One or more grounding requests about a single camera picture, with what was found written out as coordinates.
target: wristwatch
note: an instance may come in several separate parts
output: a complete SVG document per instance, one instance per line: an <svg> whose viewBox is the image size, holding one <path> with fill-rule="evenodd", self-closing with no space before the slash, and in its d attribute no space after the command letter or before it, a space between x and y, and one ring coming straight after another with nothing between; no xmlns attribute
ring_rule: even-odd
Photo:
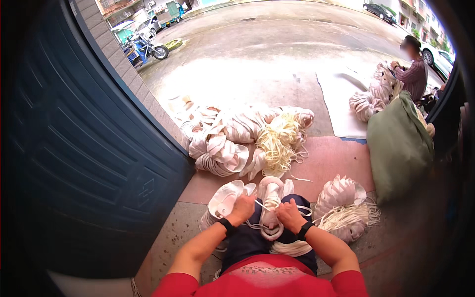
<svg viewBox="0 0 475 297"><path fill-rule="evenodd" d="M231 225L231 223L226 218L221 218L218 222L226 227L226 237L231 237L238 231L238 229Z"/></svg>
<svg viewBox="0 0 475 297"><path fill-rule="evenodd" d="M308 229L313 226L314 224L312 222L307 222L305 223L302 228L300 229L300 232L297 234L298 240L301 241L307 241L307 238L305 238L305 234L307 233Z"/></svg>

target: hand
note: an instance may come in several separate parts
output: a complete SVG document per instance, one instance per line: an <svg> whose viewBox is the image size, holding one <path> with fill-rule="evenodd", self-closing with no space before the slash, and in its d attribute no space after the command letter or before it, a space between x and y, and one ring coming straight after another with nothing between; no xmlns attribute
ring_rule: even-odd
<svg viewBox="0 0 475 297"><path fill-rule="evenodd" d="M247 221L254 213L255 195L247 196L241 194L234 202L233 211L226 217L226 219L234 227Z"/></svg>
<svg viewBox="0 0 475 297"><path fill-rule="evenodd" d="M299 213L297 204L293 198L290 199L290 203L279 204L279 207L275 209L275 214L284 227L294 234L299 233L302 226L307 223L307 220Z"/></svg>
<svg viewBox="0 0 475 297"><path fill-rule="evenodd" d="M391 68L392 68L392 69L396 69L396 66L401 67L401 65L399 65L399 62L392 61L392 62L391 62Z"/></svg>

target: plaid shirt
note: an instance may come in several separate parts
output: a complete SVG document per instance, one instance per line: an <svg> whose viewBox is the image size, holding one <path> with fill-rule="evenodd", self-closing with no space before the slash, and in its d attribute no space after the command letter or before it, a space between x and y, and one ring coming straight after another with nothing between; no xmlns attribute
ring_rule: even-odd
<svg viewBox="0 0 475 297"><path fill-rule="evenodd" d="M404 83L403 90L411 93L412 101L419 101L427 85L427 65L424 59L415 60L409 69L395 69L396 78Z"/></svg>

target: green sack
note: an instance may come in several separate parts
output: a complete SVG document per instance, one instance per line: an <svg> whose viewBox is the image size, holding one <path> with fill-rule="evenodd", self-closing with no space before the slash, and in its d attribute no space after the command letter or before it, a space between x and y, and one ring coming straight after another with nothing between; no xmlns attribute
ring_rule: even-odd
<svg viewBox="0 0 475 297"><path fill-rule="evenodd" d="M431 168L434 144L415 108L410 93L402 91L368 122L367 143L378 205L407 194Z"/></svg>

